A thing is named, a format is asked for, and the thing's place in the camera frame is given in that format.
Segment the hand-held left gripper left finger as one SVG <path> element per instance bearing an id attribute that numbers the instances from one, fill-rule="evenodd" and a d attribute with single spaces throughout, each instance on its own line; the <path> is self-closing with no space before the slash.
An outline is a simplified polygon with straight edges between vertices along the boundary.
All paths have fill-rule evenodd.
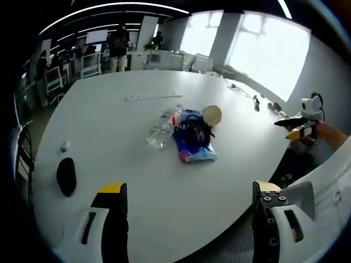
<path id="1" fill-rule="evenodd" d="M 106 185 L 65 225 L 54 252 L 62 262 L 128 262 L 127 184 Z"/>

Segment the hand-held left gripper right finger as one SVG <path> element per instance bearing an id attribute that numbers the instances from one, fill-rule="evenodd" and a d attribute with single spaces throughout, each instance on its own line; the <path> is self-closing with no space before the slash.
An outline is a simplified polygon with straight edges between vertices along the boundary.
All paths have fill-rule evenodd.
<path id="1" fill-rule="evenodd" d="M 281 189 L 255 181 L 253 262 L 306 262 L 322 247 L 311 182 Z"/>

